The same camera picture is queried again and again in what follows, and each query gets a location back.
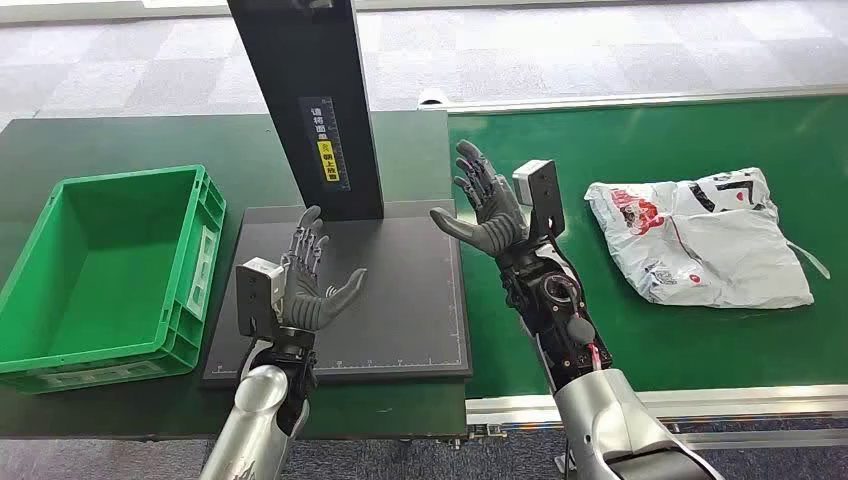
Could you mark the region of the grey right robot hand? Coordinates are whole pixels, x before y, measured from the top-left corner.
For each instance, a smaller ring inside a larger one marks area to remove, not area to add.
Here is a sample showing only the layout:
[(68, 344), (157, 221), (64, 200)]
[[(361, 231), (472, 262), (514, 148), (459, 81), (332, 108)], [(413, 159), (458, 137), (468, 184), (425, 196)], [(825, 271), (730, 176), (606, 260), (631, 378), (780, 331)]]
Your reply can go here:
[(430, 217), (445, 234), (496, 258), (526, 240), (529, 226), (506, 178), (483, 152), (466, 139), (457, 143), (456, 151), (455, 164), (463, 174), (453, 183), (465, 194), (476, 222), (456, 218), (441, 207), (431, 209)]

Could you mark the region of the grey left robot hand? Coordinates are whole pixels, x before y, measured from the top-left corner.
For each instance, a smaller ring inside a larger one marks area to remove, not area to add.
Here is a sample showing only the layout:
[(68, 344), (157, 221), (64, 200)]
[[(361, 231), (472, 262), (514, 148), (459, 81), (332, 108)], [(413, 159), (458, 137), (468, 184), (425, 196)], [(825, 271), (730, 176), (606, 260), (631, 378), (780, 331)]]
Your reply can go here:
[(330, 293), (319, 289), (318, 270), (323, 249), (329, 241), (321, 234), (321, 208), (309, 206), (300, 217), (290, 246), (282, 256), (285, 288), (279, 323), (307, 331), (331, 324), (358, 297), (367, 269), (353, 271), (346, 283)]

